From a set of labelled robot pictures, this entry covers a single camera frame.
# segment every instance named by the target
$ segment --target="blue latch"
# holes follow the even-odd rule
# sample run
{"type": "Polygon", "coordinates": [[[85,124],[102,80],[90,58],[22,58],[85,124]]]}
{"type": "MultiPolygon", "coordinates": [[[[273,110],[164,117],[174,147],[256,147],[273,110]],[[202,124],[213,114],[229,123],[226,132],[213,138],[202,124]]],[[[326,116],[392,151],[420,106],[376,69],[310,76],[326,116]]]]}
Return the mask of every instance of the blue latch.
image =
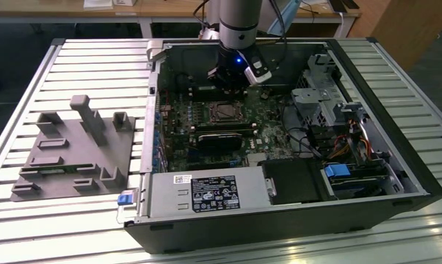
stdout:
{"type": "Polygon", "coordinates": [[[350,176],[350,170],[346,164],[332,164],[326,167],[328,177],[346,177],[350,176]]]}
{"type": "Polygon", "coordinates": [[[134,204],[134,194],[122,193],[119,195],[118,204],[119,205],[133,205],[134,204]]]}

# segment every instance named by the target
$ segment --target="gray post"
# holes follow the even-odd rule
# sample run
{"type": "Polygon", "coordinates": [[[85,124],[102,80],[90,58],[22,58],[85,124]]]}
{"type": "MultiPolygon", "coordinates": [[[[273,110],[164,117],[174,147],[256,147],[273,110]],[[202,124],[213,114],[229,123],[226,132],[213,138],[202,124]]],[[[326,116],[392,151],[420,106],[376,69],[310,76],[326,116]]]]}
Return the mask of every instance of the gray post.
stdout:
{"type": "Polygon", "coordinates": [[[94,115],[90,109],[90,97],[87,95],[74,95],[70,102],[71,109],[78,111],[86,131],[91,133],[93,139],[98,146],[107,144],[107,139],[102,131],[102,118],[101,115],[94,115]]]}

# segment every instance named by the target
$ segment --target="warning label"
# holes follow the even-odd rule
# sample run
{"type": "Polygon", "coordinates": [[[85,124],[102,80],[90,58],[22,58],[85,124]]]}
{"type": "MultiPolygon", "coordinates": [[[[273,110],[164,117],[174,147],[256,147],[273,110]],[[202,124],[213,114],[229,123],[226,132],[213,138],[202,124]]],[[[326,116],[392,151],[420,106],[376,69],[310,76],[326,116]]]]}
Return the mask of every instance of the warning label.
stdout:
{"type": "Polygon", "coordinates": [[[236,176],[193,179],[193,209],[196,213],[240,209],[236,176]]]}

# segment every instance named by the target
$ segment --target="metal bracket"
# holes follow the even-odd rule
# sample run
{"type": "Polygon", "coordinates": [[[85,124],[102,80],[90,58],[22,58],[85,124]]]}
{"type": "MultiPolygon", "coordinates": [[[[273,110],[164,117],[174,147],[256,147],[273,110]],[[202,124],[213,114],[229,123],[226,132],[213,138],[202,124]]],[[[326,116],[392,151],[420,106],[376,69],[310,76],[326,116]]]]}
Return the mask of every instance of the metal bracket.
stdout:
{"type": "Polygon", "coordinates": [[[146,48],[146,55],[149,61],[154,62],[165,56],[165,41],[164,40],[150,40],[149,46],[146,48]]]}

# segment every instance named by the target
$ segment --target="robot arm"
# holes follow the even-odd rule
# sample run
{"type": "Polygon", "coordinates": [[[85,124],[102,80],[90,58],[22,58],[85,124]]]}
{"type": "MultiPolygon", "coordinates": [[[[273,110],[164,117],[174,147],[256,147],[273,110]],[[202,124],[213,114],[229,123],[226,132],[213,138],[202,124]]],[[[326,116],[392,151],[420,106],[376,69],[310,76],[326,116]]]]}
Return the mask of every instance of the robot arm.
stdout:
{"type": "MultiPolygon", "coordinates": [[[[282,2],[284,10],[294,10],[297,14],[300,0],[277,1],[282,2]]],[[[218,65],[209,72],[209,79],[225,93],[236,95],[249,85],[272,78],[268,62],[256,45],[257,31],[261,16],[265,17],[261,21],[264,30],[270,33],[282,34],[278,30],[281,23],[270,0],[222,0],[213,6],[220,7],[220,53],[218,65]]]]}

